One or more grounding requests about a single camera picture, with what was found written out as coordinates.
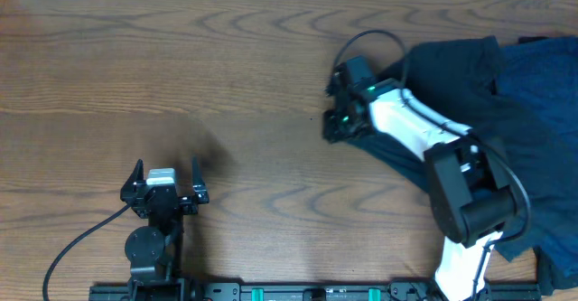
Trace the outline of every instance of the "black cable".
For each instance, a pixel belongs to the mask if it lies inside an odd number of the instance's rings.
[[[360,37],[362,37],[366,34],[370,34],[370,33],[382,33],[382,34],[388,36],[389,38],[391,38],[393,41],[395,41],[397,43],[397,45],[399,46],[399,48],[401,48],[401,50],[403,52],[404,61],[403,61],[403,66],[402,66],[402,77],[401,77],[401,80],[399,82],[400,84],[399,84],[398,88],[399,88],[399,98],[401,98],[401,100],[404,102],[404,105],[406,107],[408,107],[409,109],[411,109],[412,111],[414,111],[414,113],[417,116],[423,118],[424,120],[431,123],[432,125],[437,126],[437,127],[441,128],[442,130],[447,131],[448,133],[456,135],[459,138],[463,138],[464,140],[468,141],[473,146],[477,146],[478,149],[481,150],[482,152],[486,153],[486,155],[488,157],[490,157],[490,156],[493,157],[496,160],[496,162],[498,162],[498,164],[504,169],[504,171],[506,171],[508,176],[511,178],[511,180],[514,182],[514,184],[517,186],[520,193],[522,194],[522,198],[524,200],[524,207],[525,207],[525,211],[526,211],[526,217],[525,217],[524,225],[522,226],[522,229],[520,229],[519,232],[512,234],[510,236],[495,239],[495,240],[489,240],[483,247],[482,256],[480,258],[480,264],[478,265],[478,268],[476,270],[476,276],[473,280],[473,290],[471,291],[471,301],[475,301],[476,300],[476,289],[478,287],[478,279],[480,279],[481,270],[483,269],[483,266],[486,262],[486,256],[491,251],[490,247],[497,244],[497,243],[500,243],[500,242],[508,242],[508,241],[516,240],[516,239],[522,237],[523,235],[525,235],[529,231],[530,222],[532,219],[530,198],[528,197],[527,191],[524,188],[524,185],[522,184],[522,182],[517,177],[517,175],[509,167],[509,165],[506,163],[506,160],[492,146],[484,144],[480,140],[475,139],[471,136],[466,136],[463,133],[448,127],[446,124],[438,123],[437,121],[435,121],[431,117],[427,116],[426,114],[424,114],[420,110],[416,109],[411,103],[409,103],[409,99],[406,98],[406,96],[404,94],[404,90],[406,88],[407,77],[409,74],[409,59],[410,59],[409,57],[410,57],[410,55],[407,53],[407,49],[406,49],[406,46],[404,45],[403,41],[397,35],[389,32],[389,31],[385,31],[385,30],[368,30],[368,31],[364,31],[362,33],[355,35],[353,38],[349,39],[345,43],[345,45],[341,48],[341,50],[338,52],[338,54],[335,57],[335,60],[333,62],[333,69],[335,69],[337,67],[337,65],[340,62],[341,56],[351,46],[352,43],[354,43]]]
[[[64,257],[64,255],[66,255],[66,253],[69,252],[72,249],[72,247],[74,247],[77,243],[79,243],[81,240],[86,238],[90,233],[92,233],[92,232],[102,228],[103,226],[107,225],[109,222],[111,222],[115,218],[119,217],[122,213],[126,212],[126,210],[128,210],[130,207],[131,207],[131,205],[128,204],[127,206],[120,209],[120,211],[112,214],[106,220],[93,226],[92,228],[88,229],[86,232],[80,234],[75,240],[73,240],[71,243],[69,243],[69,245],[66,246],[65,249],[63,249],[61,251],[61,253],[56,257],[56,259],[54,259],[51,266],[46,271],[46,276],[44,276],[44,282],[42,283],[42,297],[44,298],[44,301],[50,301],[50,299],[48,298],[48,282],[51,280],[52,272],[56,268],[56,265],[58,265],[59,261],[61,261],[62,257]]]

